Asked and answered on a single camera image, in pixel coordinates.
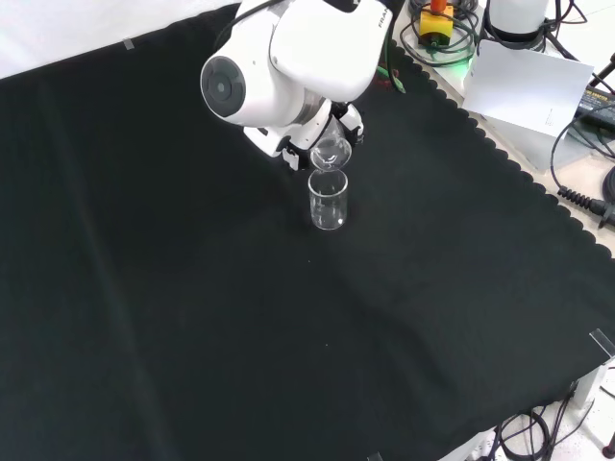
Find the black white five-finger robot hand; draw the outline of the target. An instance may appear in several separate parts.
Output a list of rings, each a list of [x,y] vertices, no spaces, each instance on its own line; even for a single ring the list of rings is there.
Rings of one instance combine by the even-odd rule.
[[[246,128],[244,133],[267,156],[282,158],[294,171],[312,166],[331,172],[349,162],[363,140],[364,124],[354,105],[321,98],[305,103],[285,127]]]

